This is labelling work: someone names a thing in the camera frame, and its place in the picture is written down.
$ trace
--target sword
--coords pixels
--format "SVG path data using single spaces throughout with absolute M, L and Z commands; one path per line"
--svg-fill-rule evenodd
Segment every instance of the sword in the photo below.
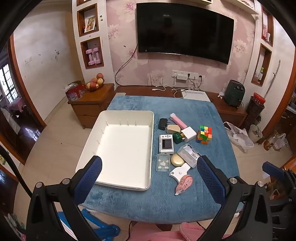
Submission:
M 276 78 L 276 75 L 277 75 L 277 72 L 279 71 L 279 67 L 280 67 L 280 65 L 281 65 L 281 60 L 279 60 L 279 65 L 278 65 L 278 68 L 277 68 L 277 70 L 276 70 L 276 73 L 273 73 L 273 74 L 274 74 L 274 77 L 272 78 L 272 80 L 271 80 L 271 82 L 270 82 L 270 86 L 268 87 L 268 90 L 267 90 L 267 92 L 266 92 L 264 98 L 266 98 L 266 96 L 267 96 L 267 94 L 268 94 L 268 92 L 269 92 L 269 90 L 270 90 L 270 88 L 271 88 L 271 86 L 272 86 L 272 84 L 273 84 L 273 82 L 274 82 L 274 80 L 275 80 L 275 78 Z

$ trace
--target rubik's cube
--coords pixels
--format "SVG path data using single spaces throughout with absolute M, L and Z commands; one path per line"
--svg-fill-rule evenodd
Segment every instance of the rubik's cube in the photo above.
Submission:
M 212 139 L 212 128 L 207 126 L 200 126 L 196 141 L 202 144 L 209 144 Z

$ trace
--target floral wallpaper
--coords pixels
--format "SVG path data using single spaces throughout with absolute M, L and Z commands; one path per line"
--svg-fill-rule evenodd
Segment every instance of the floral wallpaper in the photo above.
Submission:
M 107 0 L 107 23 L 114 74 L 132 56 L 137 45 L 135 11 L 141 0 Z M 246 0 L 251 6 L 254 3 Z M 233 48 L 229 64 L 213 60 L 171 54 L 135 53 L 116 76 L 122 85 L 173 85 L 172 70 L 196 72 L 203 76 L 200 88 L 220 92 L 230 79 L 241 83 L 246 78 L 254 45 L 255 20 L 249 13 L 225 0 L 214 0 L 205 6 L 187 1 L 174 1 L 207 8 L 234 19 Z M 176 87 L 193 87 L 191 82 L 178 81 Z

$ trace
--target camera screen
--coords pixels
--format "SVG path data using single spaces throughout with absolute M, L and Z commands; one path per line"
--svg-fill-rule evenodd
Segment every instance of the camera screen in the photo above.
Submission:
M 162 149 L 172 149 L 172 139 L 162 139 Z

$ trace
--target white router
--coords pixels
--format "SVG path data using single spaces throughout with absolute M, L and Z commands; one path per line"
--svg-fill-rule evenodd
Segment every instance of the white router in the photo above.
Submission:
M 192 91 L 192 90 L 185 90 L 182 92 L 184 99 L 191 99 L 191 100 L 202 100 L 202 101 L 209 101 L 210 99 L 207 94 L 203 91 Z

